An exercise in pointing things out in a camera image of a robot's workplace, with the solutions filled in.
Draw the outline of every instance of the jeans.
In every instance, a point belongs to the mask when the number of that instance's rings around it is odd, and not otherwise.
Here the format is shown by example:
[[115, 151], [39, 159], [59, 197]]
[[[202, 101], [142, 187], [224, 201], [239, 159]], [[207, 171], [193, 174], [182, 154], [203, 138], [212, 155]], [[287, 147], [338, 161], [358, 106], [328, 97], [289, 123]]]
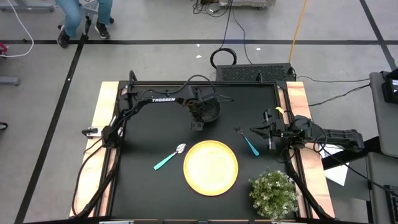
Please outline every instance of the jeans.
[[[97, 0], [98, 22], [109, 25], [113, 0]], [[81, 14], [79, 0], [55, 0], [65, 13], [65, 32], [70, 37], [76, 37], [77, 27], [80, 25]]]

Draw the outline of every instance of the white cable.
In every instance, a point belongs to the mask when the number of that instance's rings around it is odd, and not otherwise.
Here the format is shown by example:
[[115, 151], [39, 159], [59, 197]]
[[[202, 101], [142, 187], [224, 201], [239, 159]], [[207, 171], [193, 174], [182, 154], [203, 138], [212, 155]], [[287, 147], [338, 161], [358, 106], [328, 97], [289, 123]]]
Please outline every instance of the white cable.
[[31, 39], [31, 41], [32, 41], [32, 45], [30, 46], [30, 49], [29, 49], [26, 53], [24, 53], [24, 54], [21, 54], [21, 55], [2, 55], [2, 54], [0, 54], [0, 57], [7, 57], [7, 58], [9, 58], [9, 57], [22, 57], [22, 56], [25, 56], [25, 55], [27, 55], [27, 54], [30, 53], [30, 51], [32, 50], [33, 46], [35, 45], [35, 42], [33, 41], [32, 36], [31, 36], [30, 33], [27, 31], [27, 29], [25, 28], [25, 26], [22, 24], [21, 20], [19, 19], [19, 16], [18, 16], [18, 14], [17, 14], [17, 11], [14, 9], [14, 6], [12, 6], [10, 0], [7, 0], [7, 2], [10, 4], [12, 10], [14, 10], [15, 15], [17, 16], [17, 19], [18, 19], [19, 23], [20, 23], [21, 26], [24, 28], [24, 30], [26, 31], [27, 35], [29, 35], [29, 37], [30, 37], [30, 39]]

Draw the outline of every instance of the teal handle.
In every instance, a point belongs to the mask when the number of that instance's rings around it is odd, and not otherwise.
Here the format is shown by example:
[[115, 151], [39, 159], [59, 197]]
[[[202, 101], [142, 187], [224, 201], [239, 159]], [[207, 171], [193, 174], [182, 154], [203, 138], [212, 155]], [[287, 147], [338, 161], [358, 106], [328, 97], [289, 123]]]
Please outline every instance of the teal handle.
[[156, 164], [156, 166], [154, 166], [154, 169], [158, 170], [159, 168], [161, 168], [167, 161], [169, 161], [171, 158], [173, 158], [174, 155], [175, 155], [175, 153], [167, 156], [167, 158], [162, 160], [162, 162]]
[[256, 150], [256, 148], [249, 142], [249, 140], [246, 137], [244, 137], [244, 140], [246, 140], [246, 142], [249, 144], [249, 146], [250, 146], [251, 150], [253, 151], [254, 155], [258, 156], [259, 152]]

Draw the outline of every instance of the sneaker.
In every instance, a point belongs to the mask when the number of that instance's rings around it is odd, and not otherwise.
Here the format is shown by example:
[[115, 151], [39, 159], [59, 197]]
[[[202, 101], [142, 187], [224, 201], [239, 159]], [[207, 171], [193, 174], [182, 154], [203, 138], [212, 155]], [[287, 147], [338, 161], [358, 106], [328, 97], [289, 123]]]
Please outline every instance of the sneaker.
[[99, 34], [99, 36], [102, 39], [109, 39], [111, 38], [110, 34], [108, 33], [108, 30], [106, 29], [105, 24], [102, 24], [100, 22], [97, 22], [97, 24], [95, 25], [95, 30], [97, 31], [97, 33]]
[[65, 33], [65, 25], [61, 27], [61, 32], [60, 35], [58, 35], [57, 38], [57, 43], [62, 47], [62, 48], [67, 48], [69, 46], [69, 36], [67, 33]]

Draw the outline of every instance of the white paper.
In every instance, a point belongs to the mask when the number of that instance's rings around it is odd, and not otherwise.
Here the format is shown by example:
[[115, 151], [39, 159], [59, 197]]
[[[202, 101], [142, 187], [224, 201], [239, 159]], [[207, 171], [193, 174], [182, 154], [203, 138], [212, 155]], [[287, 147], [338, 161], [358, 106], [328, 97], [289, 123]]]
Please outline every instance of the white paper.
[[[325, 146], [325, 149], [330, 153], [330, 154], [334, 154], [337, 152], [342, 151], [342, 149], [339, 149], [337, 146], [335, 145], [331, 145], [331, 144], [327, 144]], [[325, 151], [320, 152], [322, 158], [328, 157], [329, 154]], [[329, 180], [332, 180], [334, 182], [336, 182], [337, 184], [340, 184], [341, 186], [344, 186], [345, 182], [346, 182], [346, 176], [347, 176], [347, 170], [348, 168], [346, 166], [337, 166], [328, 170], [325, 170], [325, 175], [326, 178]]]

